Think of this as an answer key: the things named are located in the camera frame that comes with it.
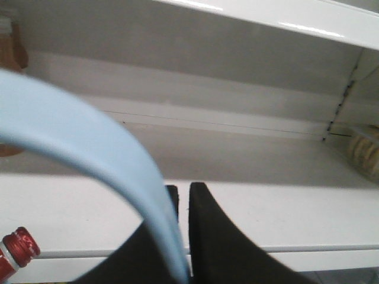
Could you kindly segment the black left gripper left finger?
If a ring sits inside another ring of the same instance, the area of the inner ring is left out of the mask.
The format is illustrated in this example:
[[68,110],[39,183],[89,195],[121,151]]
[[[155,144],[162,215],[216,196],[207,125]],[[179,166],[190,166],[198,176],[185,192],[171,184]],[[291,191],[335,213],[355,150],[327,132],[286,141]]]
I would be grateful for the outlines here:
[[73,283],[175,283],[142,222],[121,247]]

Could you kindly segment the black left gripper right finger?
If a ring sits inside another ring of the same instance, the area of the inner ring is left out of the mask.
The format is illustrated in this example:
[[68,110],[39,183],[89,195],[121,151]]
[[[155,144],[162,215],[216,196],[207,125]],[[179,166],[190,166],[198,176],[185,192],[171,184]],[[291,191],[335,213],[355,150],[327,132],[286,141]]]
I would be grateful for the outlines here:
[[250,241],[204,182],[189,188],[189,248],[195,283],[311,283]]

